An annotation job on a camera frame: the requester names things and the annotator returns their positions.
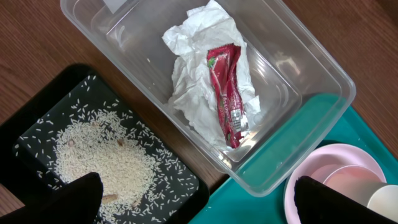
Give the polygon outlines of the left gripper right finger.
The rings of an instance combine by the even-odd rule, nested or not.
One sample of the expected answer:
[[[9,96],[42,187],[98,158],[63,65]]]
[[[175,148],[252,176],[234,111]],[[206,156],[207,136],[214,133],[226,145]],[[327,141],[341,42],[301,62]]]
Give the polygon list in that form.
[[[302,224],[397,224],[309,176],[296,180],[294,191]]]

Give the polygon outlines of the large pink plate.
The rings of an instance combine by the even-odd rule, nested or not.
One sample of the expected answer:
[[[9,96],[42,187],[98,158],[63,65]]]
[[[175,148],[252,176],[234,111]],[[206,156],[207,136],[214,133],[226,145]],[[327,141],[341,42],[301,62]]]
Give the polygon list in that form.
[[[300,224],[297,207],[294,202],[294,185],[299,177],[316,175],[316,180],[323,182],[330,174],[327,168],[361,166],[371,170],[381,182],[386,182],[385,175],[376,160],[364,150],[349,144],[329,144],[311,152],[292,172],[285,184],[284,212],[288,224]]]

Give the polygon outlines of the red ketchup packet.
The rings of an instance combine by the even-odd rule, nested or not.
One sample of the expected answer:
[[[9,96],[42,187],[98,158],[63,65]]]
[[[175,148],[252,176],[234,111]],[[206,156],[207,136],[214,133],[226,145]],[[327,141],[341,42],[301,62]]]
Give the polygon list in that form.
[[[206,55],[212,86],[215,90],[218,121],[226,144],[233,149],[240,145],[248,129],[244,105],[238,90],[237,62],[240,46],[226,44],[211,49]]]

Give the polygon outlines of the white napkin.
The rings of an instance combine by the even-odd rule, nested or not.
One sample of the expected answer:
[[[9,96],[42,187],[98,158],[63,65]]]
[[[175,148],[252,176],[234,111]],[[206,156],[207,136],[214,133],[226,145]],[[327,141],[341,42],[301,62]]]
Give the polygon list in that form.
[[[262,112],[249,74],[247,44],[233,18],[216,1],[187,11],[187,16],[181,25],[169,28],[162,36],[166,46],[177,55],[169,106],[182,111],[189,125],[211,146],[227,149],[206,55],[226,44],[242,48],[237,62],[237,84],[249,127],[253,127],[261,120]]]

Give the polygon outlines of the small pink saucer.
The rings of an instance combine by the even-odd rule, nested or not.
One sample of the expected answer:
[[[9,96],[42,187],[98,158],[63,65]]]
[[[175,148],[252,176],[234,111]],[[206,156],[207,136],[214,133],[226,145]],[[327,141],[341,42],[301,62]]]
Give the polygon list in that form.
[[[337,180],[338,176],[382,182],[376,173],[358,165],[326,165],[317,169],[310,177],[326,185],[331,180]]]

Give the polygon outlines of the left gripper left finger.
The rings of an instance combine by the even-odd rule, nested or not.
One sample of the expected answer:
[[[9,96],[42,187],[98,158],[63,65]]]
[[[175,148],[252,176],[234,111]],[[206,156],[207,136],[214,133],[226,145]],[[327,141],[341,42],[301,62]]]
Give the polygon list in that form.
[[[1,217],[1,224],[93,223],[103,198],[100,175],[90,172],[49,198]]]

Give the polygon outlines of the pale green cup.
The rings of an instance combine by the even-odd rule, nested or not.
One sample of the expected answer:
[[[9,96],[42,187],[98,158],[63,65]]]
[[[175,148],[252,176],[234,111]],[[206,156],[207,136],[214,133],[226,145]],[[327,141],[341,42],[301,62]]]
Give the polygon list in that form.
[[[330,179],[326,185],[366,208],[397,222],[397,185],[354,177]]]

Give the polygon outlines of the white rice pile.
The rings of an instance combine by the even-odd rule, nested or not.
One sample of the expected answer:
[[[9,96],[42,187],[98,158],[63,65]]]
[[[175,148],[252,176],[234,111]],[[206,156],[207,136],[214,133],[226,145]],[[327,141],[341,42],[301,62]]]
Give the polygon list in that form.
[[[185,223],[209,198],[204,182],[95,75],[34,119],[13,151],[51,190],[96,172],[96,223]]]

